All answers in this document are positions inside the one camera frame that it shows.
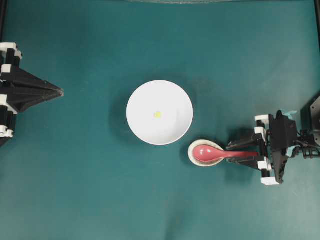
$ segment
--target white bracket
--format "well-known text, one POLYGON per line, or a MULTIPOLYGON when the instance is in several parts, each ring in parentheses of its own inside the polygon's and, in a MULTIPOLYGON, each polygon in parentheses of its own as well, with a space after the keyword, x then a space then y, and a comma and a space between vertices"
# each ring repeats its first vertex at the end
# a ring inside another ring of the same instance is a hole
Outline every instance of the white bracket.
POLYGON ((0 52, 2 52, 2 56, 5 58, 7 55, 8 49, 14 49, 14 56, 22 59, 22 53, 18 50, 17 44, 15 42, 0 42, 0 52))
POLYGON ((274 176, 262 177, 261 178, 261 183, 266 185, 266 186, 279 185, 279 183, 276 181, 276 178, 274 176))
POLYGON ((258 115, 254 117, 254 120, 256 122, 260 120, 265 125, 269 125, 269 115, 258 115))

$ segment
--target teal table surface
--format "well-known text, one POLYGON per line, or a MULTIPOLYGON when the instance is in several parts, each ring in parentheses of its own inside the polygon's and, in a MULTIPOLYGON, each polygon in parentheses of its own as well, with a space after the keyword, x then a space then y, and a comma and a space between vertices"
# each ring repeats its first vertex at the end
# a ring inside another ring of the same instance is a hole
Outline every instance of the teal table surface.
POLYGON ((64 97, 19 114, 0 149, 1 240, 319 239, 320 160, 291 159, 284 184, 265 187, 251 168, 187 156, 194 140, 225 145, 255 115, 300 111, 320 91, 313 0, 7 7, 20 67, 64 97), (131 93, 152 80, 177 83, 194 107, 166 146, 126 120, 131 93))

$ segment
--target white bowl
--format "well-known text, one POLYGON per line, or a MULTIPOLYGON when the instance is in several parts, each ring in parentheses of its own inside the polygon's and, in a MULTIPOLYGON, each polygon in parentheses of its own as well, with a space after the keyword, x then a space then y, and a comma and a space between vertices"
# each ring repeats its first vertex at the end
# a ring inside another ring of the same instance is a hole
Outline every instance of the white bowl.
POLYGON ((170 81, 155 80, 141 85, 126 107, 130 129, 142 141, 167 145, 188 131, 194 115, 187 93, 170 81))

